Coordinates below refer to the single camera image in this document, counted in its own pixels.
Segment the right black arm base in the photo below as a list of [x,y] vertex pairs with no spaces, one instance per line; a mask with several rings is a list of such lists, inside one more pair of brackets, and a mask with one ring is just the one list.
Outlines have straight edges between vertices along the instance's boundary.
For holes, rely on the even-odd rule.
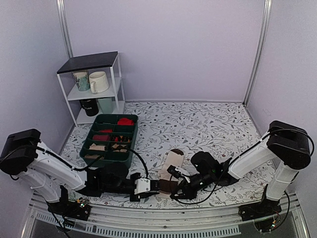
[[264,187],[260,202],[239,206],[238,214],[242,218],[242,221],[258,219],[274,215],[282,211],[279,200],[273,201],[266,197],[267,187],[268,185]]

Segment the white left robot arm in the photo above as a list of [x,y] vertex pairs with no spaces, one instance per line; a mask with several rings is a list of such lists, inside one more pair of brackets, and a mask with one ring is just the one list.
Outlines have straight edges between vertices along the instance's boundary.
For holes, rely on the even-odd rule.
[[10,134],[0,156],[0,169],[27,182],[63,215],[72,213],[73,203],[62,196],[62,188],[54,179],[88,197],[100,197],[103,193],[128,194],[130,201],[138,202],[159,193],[158,180],[139,173],[130,175],[127,166],[120,162],[95,169],[96,161],[93,161],[77,168],[48,148],[40,136],[36,129]]

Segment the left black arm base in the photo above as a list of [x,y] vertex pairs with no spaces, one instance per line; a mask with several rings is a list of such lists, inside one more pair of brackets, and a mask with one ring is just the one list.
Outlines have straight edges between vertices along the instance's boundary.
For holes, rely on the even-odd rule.
[[58,202],[48,203],[48,211],[61,215],[63,218],[73,218],[87,221],[90,215],[91,206],[88,199],[80,197],[75,201],[68,199],[68,191],[64,186],[60,186],[61,197]]

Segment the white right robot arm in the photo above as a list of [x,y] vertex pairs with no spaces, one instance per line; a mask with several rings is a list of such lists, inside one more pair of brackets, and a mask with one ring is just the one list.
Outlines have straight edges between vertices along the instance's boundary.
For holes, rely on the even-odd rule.
[[315,144],[304,129],[275,120],[257,143],[235,158],[220,163],[209,152],[197,152],[191,158],[197,174],[191,176],[170,166],[168,172],[183,179],[170,190],[170,197],[178,202],[192,200],[199,190],[210,184],[220,187],[233,185],[253,169],[268,161],[278,160],[275,174],[265,186],[262,201],[256,206],[260,216],[267,216],[275,209],[275,202],[281,199],[299,171],[310,164],[314,151]]

